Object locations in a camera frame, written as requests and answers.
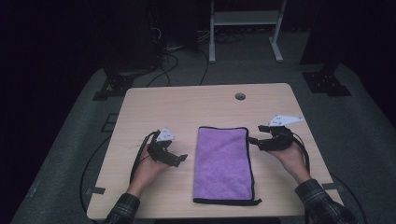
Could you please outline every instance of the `wire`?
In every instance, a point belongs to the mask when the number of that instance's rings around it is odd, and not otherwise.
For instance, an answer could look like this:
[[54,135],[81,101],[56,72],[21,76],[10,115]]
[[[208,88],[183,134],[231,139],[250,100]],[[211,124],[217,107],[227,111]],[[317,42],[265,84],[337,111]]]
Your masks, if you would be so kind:
[[233,44],[245,39],[245,34],[240,34],[241,36],[237,35],[230,35],[230,34],[218,34],[215,37],[215,41],[217,44]]
[[181,49],[184,49],[184,48],[186,48],[186,46],[178,46],[178,47],[172,47],[172,48],[166,48],[165,49],[165,54],[169,54],[169,53],[174,53],[174,52],[176,52],[176,51],[178,51],[178,50],[181,50]]
[[347,184],[341,180],[340,177],[338,177],[337,175],[333,174],[332,172],[329,172],[330,175],[332,177],[334,177],[335,179],[337,179],[346,189],[347,191],[349,191],[350,195],[352,195],[353,199],[355,200],[356,204],[358,205],[359,209],[361,210],[361,216],[363,217],[364,223],[368,223],[367,222],[367,216],[364,213],[363,207],[361,206],[361,203],[358,200],[358,197],[356,197],[356,195],[353,193],[353,191],[347,186]]
[[170,71],[172,71],[172,70],[174,70],[176,67],[177,67],[177,65],[178,65],[178,58],[176,57],[176,56],[174,56],[174,55],[171,55],[171,54],[167,54],[168,56],[170,56],[170,57],[172,57],[172,58],[174,58],[175,60],[176,60],[176,63],[175,63],[175,65],[173,66],[173,67],[171,67],[168,71],[164,71],[163,73],[161,73],[161,74],[159,74],[158,76],[156,76],[154,79],[152,79],[149,83],[148,83],[148,85],[146,86],[146,87],[149,87],[149,85],[151,85],[151,83],[153,83],[157,78],[159,78],[159,77],[161,77],[161,76],[163,76],[163,75],[167,75],[168,76],[168,72],[170,72]]
[[205,76],[206,76],[207,69],[209,68],[209,59],[207,58],[207,55],[206,55],[201,49],[199,49],[199,51],[201,51],[201,53],[204,54],[205,59],[206,59],[206,69],[205,69],[204,75],[203,75],[202,78],[201,78],[201,81],[199,82],[199,85],[201,86],[202,83],[204,82],[204,78],[205,78]]
[[142,160],[140,160],[139,163],[142,162],[143,160],[147,159],[148,157],[149,157],[149,155],[146,156],[145,158],[143,158]]
[[145,139],[143,140],[142,145],[139,148],[139,151],[137,151],[137,155],[136,158],[134,159],[134,166],[132,167],[132,171],[131,171],[131,176],[129,178],[129,183],[132,182],[132,180],[134,179],[134,173],[136,172],[137,166],[139,165],[139,163],[144,160],[145,158],[143,158],[142,160],[140,160],[140,157],[142,156],[143,153],[143,149],[145,149],[146,144],[148,143],[149,138],[154,135],[155,132],[150,133],[149,135],[147,135],[145,137]]
[[160,64],[160,67],[161,67],[161,70],[163,70],[163,72],[165,73],[166,78],[168,79],[168,84],[166,86],[172,86],[171,78],[169,77],[168,72],[163,69],[163,65],[162,64]]
[[198,31],[198,43],[203,42],[209,37],[210,37],[210,31]]
[[81,206],[82,206],[82,209],[84,210],[85,213],[87,213],[87,208],[85,207],[84,201],[83,201],[83,199],[82,199],[82,183],[83,183],[83,181],[84,181],[84,176],[85,176],[85,173],[87,172],[88,166],[90,165],[90,163],[91,163],[93,157],[96,155],[96,153],[99,151],[99,149],[105,144],[105,142],[107,142],[108,139],[110,139],[110,137],[111,137],[111,135],[110,135],[109,137],[107,137],[107,138],[99,145],[99,147],[97,147],[96,150],[92,153],[90,159],[88,160],[88,162],[87,162],[87,164],[85,165],[85,168],[84,168],[84,170],[83,170],[83,172],[82,172],[81,179],[79,180],[79,201],[80,201]]
[[[309,155],[308,155],[308,152],[306,151],[304,142],[301,139],[301,137],[299,135],[297,135],[296,133],[291,133],[292,136],[285,134],[285,133],[275,133],[275,134],[279,134],[286,138],[289,138],[291,141],[293,141],[294,143],[296,143],[298,145],[298,147],[301,149],[301,151],[304,154],[304,163],[305,163],[306,171],[310,174],[311,168],[310,168],[310,164],[309,164]],[[304,220],[305,220],[305,224],[309,224],[309,213],[308,213],[308,210],[306,210],[306,209],[304,210]]]
[[156,30],[156,31],[158,31],[157,40],[160,40],[160,39],[161,39],[161,36],[162,36],[161,30],[158,29],[157,27],[151,27],[151,30]]

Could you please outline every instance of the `human hand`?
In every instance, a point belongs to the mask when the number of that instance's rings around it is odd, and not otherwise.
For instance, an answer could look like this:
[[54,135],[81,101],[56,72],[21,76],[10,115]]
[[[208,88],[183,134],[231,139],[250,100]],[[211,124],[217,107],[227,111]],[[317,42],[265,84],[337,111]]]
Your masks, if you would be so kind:
[[312,178],[305,168],[303,152],[296,143],[292,143],[290,147],[282,151],[267,152],[279,159],[285,170],[299,185]]
[[143,149],[139,165],[134,173],[134,178],[126,191],[138,198],[146,186],[148,186],[160,172],[170,166],[162,162],[156,162],[150,158],[148,147],[149,145],[146,145]]

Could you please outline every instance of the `sleeve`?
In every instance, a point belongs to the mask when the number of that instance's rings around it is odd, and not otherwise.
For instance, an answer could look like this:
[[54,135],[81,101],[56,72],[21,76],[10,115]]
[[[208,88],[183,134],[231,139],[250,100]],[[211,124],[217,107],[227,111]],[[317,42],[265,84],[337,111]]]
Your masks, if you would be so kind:
[[140,200],[132,194],[124,193],[111,209],[104,224],[130,224],[134,222],[134,215],[139,207]]
[[295,190],[314,223],[358,223],[353,214],[329,194],[315,179],[302,183]]

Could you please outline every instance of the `purple microfiber cloth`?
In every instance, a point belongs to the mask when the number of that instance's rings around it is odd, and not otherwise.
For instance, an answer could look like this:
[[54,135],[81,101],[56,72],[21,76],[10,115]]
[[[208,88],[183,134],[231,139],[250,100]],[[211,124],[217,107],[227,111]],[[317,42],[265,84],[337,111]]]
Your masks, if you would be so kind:
[[195,203],[257,205],[248,129],[200,127],[195,154]]

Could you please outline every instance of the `gray carpet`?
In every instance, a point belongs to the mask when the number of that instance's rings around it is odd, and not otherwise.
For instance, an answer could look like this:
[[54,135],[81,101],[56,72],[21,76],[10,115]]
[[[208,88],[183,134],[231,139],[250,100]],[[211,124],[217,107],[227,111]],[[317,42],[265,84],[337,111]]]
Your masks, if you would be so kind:
[[[358,76],[340,65],[336,76],[352,96],[329,97],[311,93],[302,72],[318,71],[317,65],[300,66],[309,33],[281,33],[279,48],[283,63],[276,63],[268,42],[269,34],[246,35],[243,41],[217,44],[217,62],[210,64],[203,85],[246,83],[289,83],[304,112],[329,171],[339,176],[359,199],[368,223],[396,220],[396,131],[365,91]],[[207,54],[208,45],[200,48]],[[196,86],[205,72],[205,56],[184,49],[173,53],[177,67],[170,71],[172,86]],[[164,57],[163,68],[175,64]],[[162,71],[139,77],[134,87],[142,88]],[[49,155],[12,223],[92,223],[80,204],[79,187],[83,170],[93,152],[82,182],[85,206],[99,174],[111,133],[103,132],[109,114],[119,113],[122,97],[93,101],[106,80],[103,70],[92,75],[78,97]],[[165,76],[151,86],[166,86]],[[351,193],[338,185],[346,207],[363,221]],[[282,223],[304,223],[303,217],[282,217]]]

